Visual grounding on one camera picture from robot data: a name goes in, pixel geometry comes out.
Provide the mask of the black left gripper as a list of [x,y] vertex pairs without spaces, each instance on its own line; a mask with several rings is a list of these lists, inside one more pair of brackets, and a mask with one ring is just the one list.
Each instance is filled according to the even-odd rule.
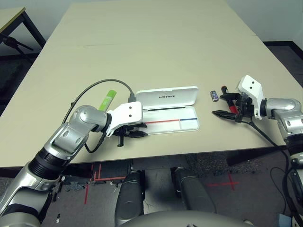
[[117,145],[118,147],[124,146],[124,137],[141,138],[148,136],[148,134],[143,131],[131,131],[134,128],[147,128],[147,125],[145,123],[125,125],[114,131],[113,135],[118,137],[118,145]]

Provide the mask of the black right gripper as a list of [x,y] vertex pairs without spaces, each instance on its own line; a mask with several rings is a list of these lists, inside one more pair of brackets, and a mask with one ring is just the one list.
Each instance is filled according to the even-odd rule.
[[235,100],[238,113],[230,113],[224,110],[215,110],[212,113],[220,118],[235,119],[236,122],[242,122],[243,118],[254,116],[254,105],[252,99],[245,93],[224,93],[220,96],[223,100]]

